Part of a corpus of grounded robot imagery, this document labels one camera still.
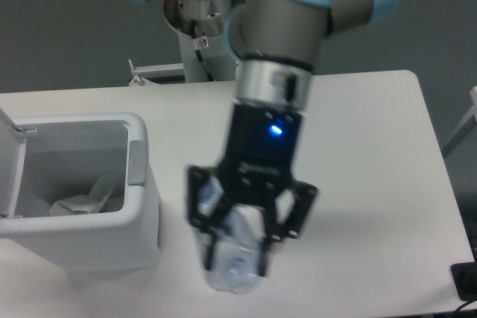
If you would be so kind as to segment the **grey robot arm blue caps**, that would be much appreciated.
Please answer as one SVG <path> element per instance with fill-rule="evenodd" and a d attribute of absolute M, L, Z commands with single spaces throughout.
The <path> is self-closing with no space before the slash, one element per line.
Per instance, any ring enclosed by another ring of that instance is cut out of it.
<path fill-rule="evenodd" d="M 187 217 L 209 236 L 207 271 L 218 269 L 236 206 L 262 213 L 265 235 L 252 255 L 256 276 L 265 274 L 276 242 L 297 237 L 317 194 L 293 178 L 291 164 L 320 44 L 398 6 L 399 0 L 164 0 L 186 81 L 237 83 L 223 158 L 216 167 L 188 170 Z"/>

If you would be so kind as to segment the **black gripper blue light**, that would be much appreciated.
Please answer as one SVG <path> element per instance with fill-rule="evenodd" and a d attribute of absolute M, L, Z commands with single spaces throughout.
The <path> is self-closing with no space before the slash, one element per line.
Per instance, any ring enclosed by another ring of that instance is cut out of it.
<path fill-rule="evenodd" d="M 261 207 L 264 237 L 260 244 L 259 276 L 267 274 L 275 243 L 300 236 L 319 189 L 307 182 L 291 181 L 291 163 L 302 123 L 298 112 L 266 106 L 236 104 L 218 178 L 224 190 L 210 214 L 199 211 L 199 193 L 214 167 L 187 168 L 186 217 L 189 224 L 209 236 L 203 257 L 205 270 L 212 269 L 218 230 L 233 203 Z M 291 192 L 293 206 L 288 216 L 278 220 L 277 199 Z"/>

